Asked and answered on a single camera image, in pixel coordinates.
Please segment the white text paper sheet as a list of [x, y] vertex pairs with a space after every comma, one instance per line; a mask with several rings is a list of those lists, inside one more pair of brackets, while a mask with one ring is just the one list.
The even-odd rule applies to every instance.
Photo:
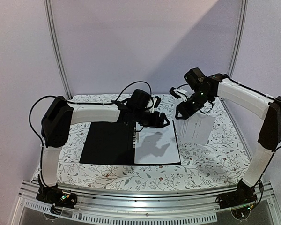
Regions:
[[137, 165], [181, 164], [173, 122], [164, 128], [146, 127], [139, 132], [134, 163]]

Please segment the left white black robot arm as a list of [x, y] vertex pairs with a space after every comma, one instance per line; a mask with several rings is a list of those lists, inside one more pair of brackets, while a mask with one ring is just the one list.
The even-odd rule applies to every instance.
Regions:
[[136, 122], [143, 127], [164, 128], [170, 121], [165, 113], [155, 110], [160, 101], [159, 97], [152, 98], [148, 94], [109, 103], [74, 103], [62, 96], [54, 97], [41, 120], [39, 190], [36, 199], [51, 204], [52, 211], [57, 208], [72, 209], [77, 204], [77, 194], [60, 189], [56, 178], [59, 155], [68, 141], [71, 125], [84, 122]]

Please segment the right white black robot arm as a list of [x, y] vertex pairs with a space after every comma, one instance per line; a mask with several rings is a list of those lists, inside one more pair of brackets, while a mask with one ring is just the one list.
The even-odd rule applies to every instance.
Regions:
[[212, 104], [216, 98], [223, 98], [257, 115], [263, 120], [254, 157], [233, 192], [219, 194], [216, 203], [220, 209], [238, 207], [245, 211], [255, 208], [260, 199], [255, 186], [263, 190], [261, 178], [268, 168], [281, 141], [281, 96], [271, 97], [232, 80], [226, 74], [204, 75], [198, 68], [184, 75], [193, 94], [188, 96], [180, 88], [172, 87], [169, 93], [179, 100], [175, 118], [186, 120], [203, 108], [206, 102]]

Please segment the black clip folder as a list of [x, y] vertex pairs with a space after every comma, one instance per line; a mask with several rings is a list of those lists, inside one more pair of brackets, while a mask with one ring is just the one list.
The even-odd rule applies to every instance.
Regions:
[[83, 146], [79, 162], [91, 165], [143, 166], [134, 163], [134, 128], [139, 125], [93, 122]]

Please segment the silver folder clip mechanism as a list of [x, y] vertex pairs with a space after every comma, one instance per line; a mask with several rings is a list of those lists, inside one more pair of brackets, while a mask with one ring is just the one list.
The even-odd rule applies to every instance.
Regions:
[[135, 127], [133, 132], [133, 148], [136, 148], [136, 143], [139, 142], [139, 130]]

